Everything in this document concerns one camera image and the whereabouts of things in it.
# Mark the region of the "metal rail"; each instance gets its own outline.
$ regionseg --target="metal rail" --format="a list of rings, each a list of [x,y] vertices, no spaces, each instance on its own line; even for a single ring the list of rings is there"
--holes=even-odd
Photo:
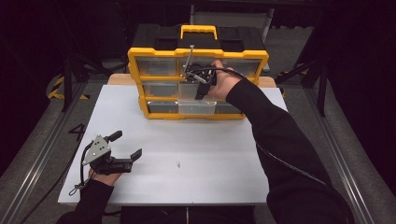
[[[14,197],[11,205],[9,206],[8,210],[4,214],[3,218],[1,219],[1,224],[12,224],[15,223],[18,216],[21,213],[21,210],[26,203],[27,199],[29,198],[30,194],[35,187],[35,183],[37,182],[38,178],[40,177],[41,173],[44,170],[44,167],[47,164],[47,161],[50,158],[50,155],[54,149],[54,145],[57,143],[59,135],[66,124],[68,118],[70,117],[71,113],[73,112],[74,107],[78,101],[79,96],[83,93],[86,83],[78,83],[75,84],[76,88],[73,93],[73,101],[69,108],[63,112],[59,118],[56,120],[54,127],[52,128],[49,137],[47,138],[46,143],[41,148],[40,153],[35,159],[35,163],[33,164],[32,168],[30,169],[29,173],[25,177],[18,193]]]
[[[365,201],[361,196],[361,192],[355,182],[355,178],[353,177],[352,173],[349,171],[347,163],[344,159],[340,147],[337,144],[337,141],[335,140],[335,137],[332,133],[328,121],[326,120],[326,118],[323,118],[318,111],[316,105],[317,98],[314,91],[312,89],[305,89],[304,91],[306,98],[308,99],[308,102],[312,107],[315,116],[318,119],[320,128],[322,129],[322,131],[326,135],[327,140],[329,141],[331,147],[330,152],[332,154],[332,159],[334,160],[338,173],[340,174],[341,179],[343,180],[344,187],[346,189],[350,201],[352,202],[353,208],[355,209],[355,213],[360,223],[367,223],[367,224],[375,223],[373,221],[369,209],[367,208]]]

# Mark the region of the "person's right hand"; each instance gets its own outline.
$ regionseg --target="person's right hand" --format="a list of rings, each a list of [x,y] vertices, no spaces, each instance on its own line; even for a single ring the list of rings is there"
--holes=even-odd
[[[223,68],[223,64],[219,60],[215,60],[212,66]],[[233,88],[233,86],[238,83],[241,78],[233,76],[229,73],[223,72],[221,70],[216,71],[217,74],[217,84],[212,87],[209,91],[209,95],[224,99],[227,97],[228,92]]]

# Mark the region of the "person's left hand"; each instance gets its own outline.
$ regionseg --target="person's left hand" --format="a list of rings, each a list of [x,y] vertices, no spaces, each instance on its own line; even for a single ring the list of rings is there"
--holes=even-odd
[[[116,181],[120,178],[122,174],[111,174],[111,175],[99,175],[90,168],[89,176],[92,176],[92,179],[102,182],[106,185],[114,187]]]

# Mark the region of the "hand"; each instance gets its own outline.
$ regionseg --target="hand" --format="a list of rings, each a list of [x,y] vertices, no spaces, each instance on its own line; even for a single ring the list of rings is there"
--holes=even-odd
[[[221,61],[215,60],[212,66],[223,68]],[[223,72],[221,70],[216,71],[217,74],[217,85],[212,87],[209,91],[209,95],[216,96],[220,99],[225,99],[228,92],[233,88],[233,86],[238,83],[241,78],[233,76],[229,73]]]
[[[114,187],[114,184],[120,178],[121,175],[122,174],[99,175],[95,173],[92,168],[90,168],[89,171],[89,176],[91,176],[91,179],[97,180],[111,187]]]

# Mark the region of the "tool handle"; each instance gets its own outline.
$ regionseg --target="tool handle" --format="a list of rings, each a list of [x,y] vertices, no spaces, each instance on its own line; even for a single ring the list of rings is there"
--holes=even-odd
[[[180,39],[183,38],[184,32],[190,33],[212,33],[215,39],[218,39],[216,26],[211,25],[182,25],[180,31]]]
[[[116,131],[108,137],[110,142],[114,142],[122,136],[122,131]]]

